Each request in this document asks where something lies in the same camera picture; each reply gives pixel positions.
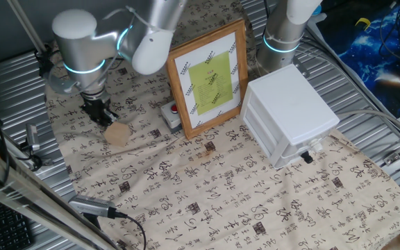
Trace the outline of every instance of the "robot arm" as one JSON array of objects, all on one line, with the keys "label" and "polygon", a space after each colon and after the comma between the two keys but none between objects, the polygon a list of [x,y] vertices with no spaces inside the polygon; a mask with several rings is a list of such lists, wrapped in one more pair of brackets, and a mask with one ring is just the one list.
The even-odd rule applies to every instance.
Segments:
[{"label": "robot arm", "polygon": [[[140,74],[153,74],[166,62],[178,20],[187,0],[130,1],[126,13],[98,22],[84,10],[66,10],[52,23],[70,81],[50,77],[58,93],[76,88],[84,99],[82,109],[92,120],[108,126],[116,120],[109,110],[110,96],[104,83],[107,58],[123,57]],[[43,77],[49,79],[50,72]]]},{"label": "robot arm", "polygon": [[263,43],[257,53],[258,64],[273,72],[291,64],[303,31],[322,0],[280,0],[269,16]]}]

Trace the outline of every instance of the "small wooden piece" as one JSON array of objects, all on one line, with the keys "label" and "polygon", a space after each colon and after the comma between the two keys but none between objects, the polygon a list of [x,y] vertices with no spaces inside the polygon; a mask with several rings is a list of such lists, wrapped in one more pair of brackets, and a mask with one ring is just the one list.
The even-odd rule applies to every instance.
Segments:
[{"label": "small wooden piece", "polygon": [[104,132],[104,138],[110,144],[119,147],[126,146],[129,136],[131,136],[129,126],[119,122],[113,122]]},{"label": "small wooden piece", "polygon": [[183,94],[180,77],[176,67],[175,60],[177,57],[185,55],[195,49],[198,49],[204,45],[207,45],[215,40],[225,37],[229,34],[235,34],[235,45],[237,51],[237,68],[240,85],[240,101],[243,103],[244,93],[247,91],[248,85],[248,71],[247,71],[247,49],[246,49],[246,36],[244,20],[239,19],[230,24],[227,24],[217,30],[202,35],[192,41],[182,44],[179,47],[172,49],[169,52],[169,56],[166,62],[166,68],[169,74],[170,84],[172,93],[177,103],[178,113],[180,114],[181,123],[185,136],[187,139],[193,138],[194,136],[204,132],[218,124],[225,122],[226,120],[238,115],[240,113],[241,106],[238,106],[222,115],[218,115],[216,118],[211,119],[201,125],[192,128],[190,121],[189,111],[186,106],[185,97]]}]

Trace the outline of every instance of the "white plastic box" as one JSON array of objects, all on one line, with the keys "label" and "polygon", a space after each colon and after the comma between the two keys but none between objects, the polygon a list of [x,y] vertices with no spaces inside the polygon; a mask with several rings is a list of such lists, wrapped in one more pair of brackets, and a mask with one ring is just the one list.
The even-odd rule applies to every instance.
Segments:
[{"label": "white plastic box", "polygon": [[294,65],[250,82],[240,117],[276,169],[321,151],[319,142],[339,123]]}]

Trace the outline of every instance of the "blue led ring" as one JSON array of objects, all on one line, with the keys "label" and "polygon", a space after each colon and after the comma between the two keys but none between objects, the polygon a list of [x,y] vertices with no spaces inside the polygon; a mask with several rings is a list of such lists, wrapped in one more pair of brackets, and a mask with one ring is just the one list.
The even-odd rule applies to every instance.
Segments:
[{"label": "blue led ring", "polygon": [[119,51],[119,47],[120,47],[120,45],[121,45],[122,42],[123,42],[124,36],[128,33],[128,31],[129,31],[132,27],[133,27],[133,25],[131,25],[131,27],[125,29],[125,30],[123,31],[123,33],[119,36],[118,41],[117,41],[117,51]]},{"label": "blue led ring", "polygon": [[78,71],[78,70],[75,70],[75,69],[71,69],[66,64],[64,64],[64,67],[67,70],[69,70],[70,72],[75,73],[75,74],[89,74],[89,73],[93,73],[93,72],[97,71],[98,69],[101,69],[103,67],[104,63],[106,63],[106,60],[103,60],[103,62],[101,62],[101,64],[98,65],[98,67],[96,67],[94,69],[91,69],[91,70],[86,70],[86,71]]},{"label": "blue led ring", "polygon": [[265,36],[263,36],[263,41],[264,41],[265,44],[268,46],[268,48],[270,48],[272,51],[279,52],[279,53],[288,53],[288,52],[294,51],[294,50],[297,49],[297,47],[299,46],[299,45],[297,45],[297,46],[296,46],[295,48],[293,48],[293,49],[284,51],[284,50],[280,50],[280,49],[275,49],[274,47],[272,47],[271,45],[269,45],[268,42],[267,42],[267,40],[265,39]]}]

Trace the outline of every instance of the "red button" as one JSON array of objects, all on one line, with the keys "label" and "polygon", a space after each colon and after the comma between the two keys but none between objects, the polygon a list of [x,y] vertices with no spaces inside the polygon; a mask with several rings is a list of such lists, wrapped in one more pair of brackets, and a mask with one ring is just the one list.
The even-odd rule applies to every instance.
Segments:
[{"label": "red button", "polygon": [[177,110],[177,105],[172,105],[172,107],[171,107],[171,112],[172,112],[172,114],[177,114],[178,113],[178,110]]}]

